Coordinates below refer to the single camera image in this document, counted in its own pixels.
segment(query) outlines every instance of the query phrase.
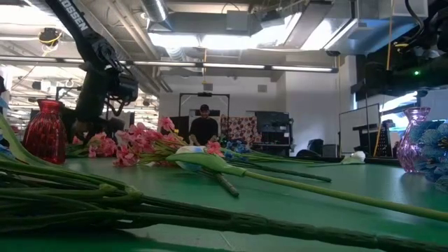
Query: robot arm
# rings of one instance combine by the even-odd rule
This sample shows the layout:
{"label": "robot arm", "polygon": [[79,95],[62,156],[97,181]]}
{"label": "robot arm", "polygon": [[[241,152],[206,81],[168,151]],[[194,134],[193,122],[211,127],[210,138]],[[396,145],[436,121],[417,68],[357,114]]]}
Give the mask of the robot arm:
{"label": "robot arm", "polygon": [[120,104],[114,114],[119,115],[123,106],[137,99],[138,83],[123,66],[111,44],[87,23],[72,0],[45,0],[76,42],[76,48],[84,60],[80,68],[86,71],[83,89],[76,105],[76,117],[80,122],[94,123],[102,114],[108,97]]}

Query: fluorescent light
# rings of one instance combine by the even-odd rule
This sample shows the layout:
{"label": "fluorescent light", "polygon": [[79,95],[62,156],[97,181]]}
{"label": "fluorescent light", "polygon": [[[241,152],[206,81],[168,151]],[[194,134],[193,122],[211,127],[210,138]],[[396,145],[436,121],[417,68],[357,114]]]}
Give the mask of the fluorescent light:
{"label": "fluorescent light", "polygon": [[286,18],[288,18],[288,17],[285,17],[285,24],[287,24],[286,28],[285,28],[285,32],[282,35],[280,35],[280,37],[277,39],[276,46],[283,45],[286,42],[286,39],[288,39],[289,35],[291,35],[291,32],[293,31],[297,22],[299,22],[301,15],[302,15],[302,13],[296,13],[296,14],[288,16],[288,17],[290,17],[289,22],[286,21]]}
{"label": "fluorescent light", "polygon": [[226,63],[204,63],[204,67],[216,67],[216,68],[234,68],[234,69],[264,69],[263,65],[251,65],[251,64],[226,64]]}
{"label": "fluorescent light", "polygon": [[326,67],[312,67],[312,66],[272,66],[272,70],[282,71],[312,71],[312,72],[333,72],[333,69]]}
{"label": "fluorescent light", "polygon": [[196,63],[193,62],[134,62],[135,65],[148,65],[159,67],[195,67]]}
{"label": "fluorescent light", "polygon": [[148,34],[155,46],[164,48],[198,47],[199,40],[191,34]]}
{"label": "fluorescent light", "polygon": [[338,40],[340,40],[343,35],[345,35],[354,25],[358,23],[358,19],[353,19],[343,30],[338,33],[330,42],[328,42],[323,49],[328,50],[330,47],[332,47]]}
{"label": "fluorescent light", "polygon": [[251,47],[251,37],[233,35],[205,35],[203,48],[212,50],[244,50]]}
{"label": "fluorescent light", "polygon": [[56,62],[55,58],[47,57],[19,57],[19,56],[0,56],[0,60],[26,61],[26,62]]}

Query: leaf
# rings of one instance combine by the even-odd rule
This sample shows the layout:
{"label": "leaf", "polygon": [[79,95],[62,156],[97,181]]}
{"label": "leaf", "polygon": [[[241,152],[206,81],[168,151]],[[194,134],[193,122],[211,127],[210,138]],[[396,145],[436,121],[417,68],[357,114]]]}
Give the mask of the leaf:
{"label": "leaf", "polygon": [[30,165],[47,165],[51,167],[62,168],[59,165],[52,164],[29,153],[28,150],[25,149],[25,147],[23,147],[23,145],[19,142],[17,137],[15,137],[14,131],[9,126],[4,115],[0,116],[0,128],[3,131],[3,137],[9,143],[9,149],[11,150],[11,153],[15,158]]}

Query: patterned fabric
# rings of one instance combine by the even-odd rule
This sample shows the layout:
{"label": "patterned fabric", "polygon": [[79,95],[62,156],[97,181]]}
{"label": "patterned fabric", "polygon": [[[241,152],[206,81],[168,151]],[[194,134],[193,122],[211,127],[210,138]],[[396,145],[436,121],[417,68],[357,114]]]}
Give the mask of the patterned fabric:
{"label": "patterned fabric", "polygon": [[227,117],[221,116],[221,134],[229,136],[230,140],[242,139],[249,145],[261,142],[261,135],[257,131],[257,118],[252,117]]}

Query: flower stem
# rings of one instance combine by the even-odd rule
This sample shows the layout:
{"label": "flower stem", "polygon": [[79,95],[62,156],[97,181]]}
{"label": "flower stem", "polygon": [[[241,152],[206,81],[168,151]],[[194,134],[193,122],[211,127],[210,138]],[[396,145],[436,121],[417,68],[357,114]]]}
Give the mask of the flower stem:
{"label": "flower stem", "polygon": [[369,205],[372,207],[379,207],[379,208],[383,208],[383,209],[389,209],[392,211],[398,211],[398,212],[404,213],[404,214],[411,214],[411,215],[420,216],[420,217],[424,217],[424,218],[431,218],[431,219],[438,220],[438,221],[448,222],[448,213],[445,213],[442,211],[426,209],[426,208],[419,207],[419,206],[410,206],[410,205],[406,205],[406,204],[388,202],[386,200],[374,199],[371,197],[364,197],[364,196],[360,196],[360,195],[351,194],[348,192],[340,192],[340,191],[336,191],[336,190],[320,188],[320,187],[314,186],[314,185],[307,185],[304,183],[288,181],[288,180],[280,179],[280,178],[272,178],[269,176],[264,176],[264,175],[253,173],[250,171],[246,171],[246,173],[244,175],[251,177],[253,179],[261,180],[261,181],[266,181],[266,182],[275,183],[275,184],[282,185],[282,186],[289,186],[292,188],[306,190],[311,193],[318,193],[321,195],[336,197],[341,200],[348,200],[351,202],[366,204],[366,205]]}

